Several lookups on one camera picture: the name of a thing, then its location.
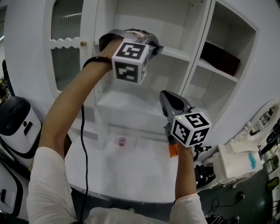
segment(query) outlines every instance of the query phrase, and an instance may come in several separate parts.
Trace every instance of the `forearm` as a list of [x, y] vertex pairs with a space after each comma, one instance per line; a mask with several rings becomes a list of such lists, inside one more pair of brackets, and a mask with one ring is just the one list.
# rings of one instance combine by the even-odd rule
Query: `forearm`
[[175, 199], [196, 193], [196, 177], [191, 148], [179, 145], [178, 170], [175, 185]]
[[63, 143], [68, 130], [91, 90], [110, 70], [108, 63], [89, 63], [62, 91], [44, 121], [40, 147], [52, 148], [64, 158]]

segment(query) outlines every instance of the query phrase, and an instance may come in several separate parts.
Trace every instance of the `pink cup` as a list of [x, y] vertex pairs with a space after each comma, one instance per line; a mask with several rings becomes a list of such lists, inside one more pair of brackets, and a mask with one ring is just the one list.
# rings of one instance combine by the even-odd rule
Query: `pink cup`
[[124, 146], [126, 143], [126, 138], [124, 136], [119, 137], [119, 146]]

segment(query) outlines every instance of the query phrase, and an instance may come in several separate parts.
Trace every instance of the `glass panel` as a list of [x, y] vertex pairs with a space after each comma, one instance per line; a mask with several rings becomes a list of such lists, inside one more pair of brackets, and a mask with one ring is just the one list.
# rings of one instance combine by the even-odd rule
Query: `glass panel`
[[80, 49], [52, 49], [52, 63], [57, 89], [62, 91], [80, 72]]
[[80, 36], [84, 0], [56, 0], [52, 10], [52, 39]]

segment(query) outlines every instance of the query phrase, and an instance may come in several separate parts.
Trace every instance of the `cabinet door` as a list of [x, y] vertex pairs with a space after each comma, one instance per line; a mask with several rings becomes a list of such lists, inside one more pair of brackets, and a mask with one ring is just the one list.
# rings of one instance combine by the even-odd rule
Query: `cabinet door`
[[[49, 86], [54, 98], [94, 55], [97, 0], [46, 0], [44, 51]], [[94, 90], [86, 106], [95, 105]]]

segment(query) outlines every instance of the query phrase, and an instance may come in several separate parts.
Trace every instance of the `white cabinet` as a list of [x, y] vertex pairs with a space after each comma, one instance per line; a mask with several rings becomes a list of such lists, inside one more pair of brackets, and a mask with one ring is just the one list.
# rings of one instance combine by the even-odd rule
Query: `white cabinet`
[[[98, 53], [99, 38], [114, 28], [154, 33], [164, 49], [148, 62], [140, 86], [120, 83], [109, 72], [91, 92], [85, 131], [97, 134], [102, 146], [115, 126], [123, 129], [118, 133], [161, 139], [167, 122], [159, 102], [162, 90], [184, 96], [214, 124], [242, 82], [257, 33], [222, 0], [48, 0], [44, 45], [54, 97]], [[241, 60], [234, 76], [200, 59], [205, 41]], [[74, 130], [80, 122], [77, 118]]]

